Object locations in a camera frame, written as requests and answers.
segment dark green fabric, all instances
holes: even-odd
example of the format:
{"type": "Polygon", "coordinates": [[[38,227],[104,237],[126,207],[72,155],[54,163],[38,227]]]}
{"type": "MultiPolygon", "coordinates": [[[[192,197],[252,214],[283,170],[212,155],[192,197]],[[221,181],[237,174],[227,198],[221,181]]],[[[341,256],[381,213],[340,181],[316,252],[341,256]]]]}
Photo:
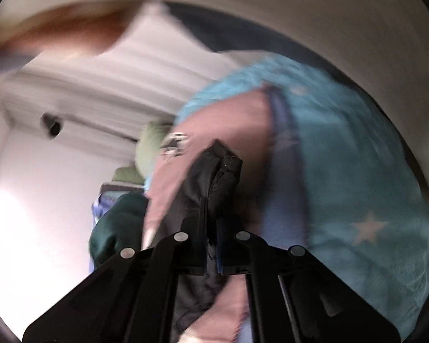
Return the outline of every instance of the dark green fabric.
{"type": "Polygon", "coordinates": [[[121,196],[103,215],[89,239],[89,253],[96,269],[126,247],[140,251],[147,206],[145,196],[131,192],[121,196]]]}

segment light green fabric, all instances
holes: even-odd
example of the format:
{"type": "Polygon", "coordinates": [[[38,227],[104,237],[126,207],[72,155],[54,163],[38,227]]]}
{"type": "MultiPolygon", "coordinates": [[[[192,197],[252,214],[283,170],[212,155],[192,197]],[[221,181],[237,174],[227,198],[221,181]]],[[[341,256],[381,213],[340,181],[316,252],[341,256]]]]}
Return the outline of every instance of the light green fabric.
{"type": "Polygon", "coordinates": [[[151,174],[162,141],[170,131],[170,128],[170,125],[162,125],[159,122],[150,122],[144,128],[141,139],[137,143],[135,166],[145,178],[151,174]]]}
{"type": "Polygon", "coordinates": [[[115,170],[113,182],[124,182],[142,185],[144,183],[144,177],[137,171],[134,166],[125,166],[115,170]]]}

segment turquoise fabric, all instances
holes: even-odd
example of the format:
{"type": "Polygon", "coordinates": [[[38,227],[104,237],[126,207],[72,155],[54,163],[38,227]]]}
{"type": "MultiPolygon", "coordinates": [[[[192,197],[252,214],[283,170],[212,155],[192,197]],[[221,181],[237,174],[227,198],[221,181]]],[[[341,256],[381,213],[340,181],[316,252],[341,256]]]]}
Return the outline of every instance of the turquoise fabric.
{"type": "Polygon", "coordinates": [[[297,121],[311,253],[405,339],[429,293],[429,207],[397,132],[367,95],[274,55],[197,93],[176,123],[264,82],[283,89],[297,121]]]}

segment teal bedding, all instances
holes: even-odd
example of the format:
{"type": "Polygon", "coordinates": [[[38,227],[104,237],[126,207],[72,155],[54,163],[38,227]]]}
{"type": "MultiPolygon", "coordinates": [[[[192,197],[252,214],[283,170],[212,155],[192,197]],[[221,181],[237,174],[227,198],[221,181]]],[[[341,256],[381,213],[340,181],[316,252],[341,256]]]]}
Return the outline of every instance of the teal bedding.
{"type": "Polygon", "coordinates": [[[297,121],[310,251],[405,339],[429,293],[429,207],[395,128],[371,99],[273,55],[197,93],[179,112],[272,83],[297,121]]]}

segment silver screw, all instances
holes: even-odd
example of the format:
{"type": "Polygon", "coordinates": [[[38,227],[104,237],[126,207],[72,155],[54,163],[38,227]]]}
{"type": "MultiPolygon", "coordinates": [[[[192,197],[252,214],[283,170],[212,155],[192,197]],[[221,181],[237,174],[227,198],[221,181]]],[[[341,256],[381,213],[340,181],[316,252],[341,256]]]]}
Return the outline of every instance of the silver screw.
{"type": "Polygon", "coordinates": [[[240,241],[248,241],[251,235],[249,234],[249,232],[240,231],[235,235],[235,237],[237,238],[237,240],[240,240],[240,241]]]}
{"type": "Polygon", "coordinates": [[[121,256],[124,259],[130,259],[135,255],[135,250],[132,249],[131,247],[126,247],[125,249],[121,250],[121,256]]]}
{"type": "Polygon", "coordinates": [[[291,249],[289,249],[292,255],[294,256],[304,256],[305,255],[305,248],[299,245],[292,246],[291,249]]]}
{"type": "Polygon", "coordinates": [[[178,232],[175,233],[174,237],[175,241],[184,242],[189,238],[189,235],[186,232],[178,232]]]}

